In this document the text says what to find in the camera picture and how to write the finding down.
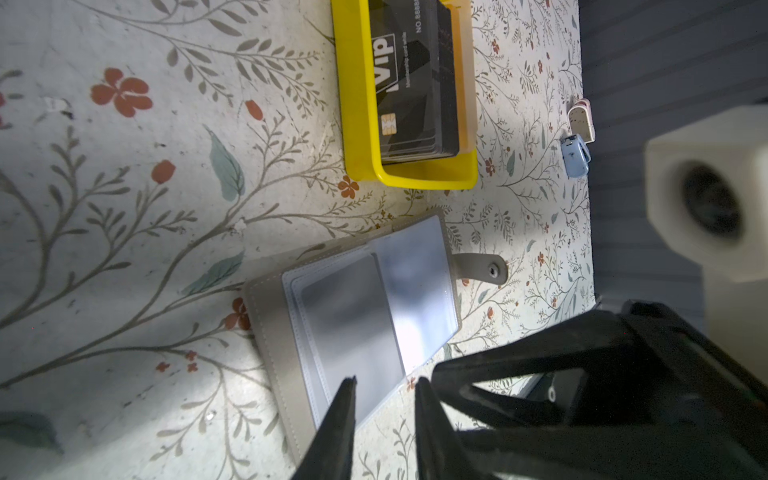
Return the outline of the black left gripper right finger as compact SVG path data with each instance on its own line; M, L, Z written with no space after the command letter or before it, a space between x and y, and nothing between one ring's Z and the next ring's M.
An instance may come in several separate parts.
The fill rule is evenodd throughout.
M420 479L496 479L470 461L426 377L415 387L415 428Z

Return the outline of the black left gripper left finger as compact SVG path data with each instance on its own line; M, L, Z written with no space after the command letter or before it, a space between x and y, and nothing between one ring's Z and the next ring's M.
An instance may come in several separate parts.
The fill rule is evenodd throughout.
M293 480L350 480L356 428L355 377L345 378Z

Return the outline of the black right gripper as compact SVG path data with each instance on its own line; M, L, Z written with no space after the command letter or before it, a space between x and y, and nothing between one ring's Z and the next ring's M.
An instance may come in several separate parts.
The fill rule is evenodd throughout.
M551 401L480 382L552 372ZM486 423L461 431L487 472L537 479L764 479L767 389L659 303L590 310L435 366L433 396Z

